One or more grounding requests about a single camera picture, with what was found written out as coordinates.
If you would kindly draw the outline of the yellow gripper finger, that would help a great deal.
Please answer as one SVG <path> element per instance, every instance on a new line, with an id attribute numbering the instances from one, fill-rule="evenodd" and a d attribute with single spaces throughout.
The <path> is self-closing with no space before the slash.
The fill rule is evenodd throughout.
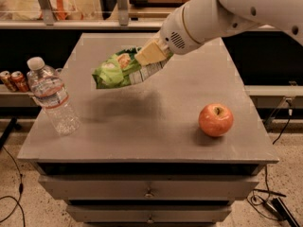
<path id="1" fill-rule="evenodd" d="M 146 66 L 165 60 L 168 54 L 168 46 L 165 43 L 161 40 L 151 40 L 134 57 L 140 65 Z"/>

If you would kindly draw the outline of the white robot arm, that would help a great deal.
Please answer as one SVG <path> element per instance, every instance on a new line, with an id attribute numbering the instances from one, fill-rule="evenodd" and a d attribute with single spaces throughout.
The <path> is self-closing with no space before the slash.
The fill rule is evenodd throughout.
<path id="1" fill-rule="evenodd" d="M 167 17 L 135 59 L 153 64 L 263 25 L 303 44 L 303 0 L 190 0 Z"/>

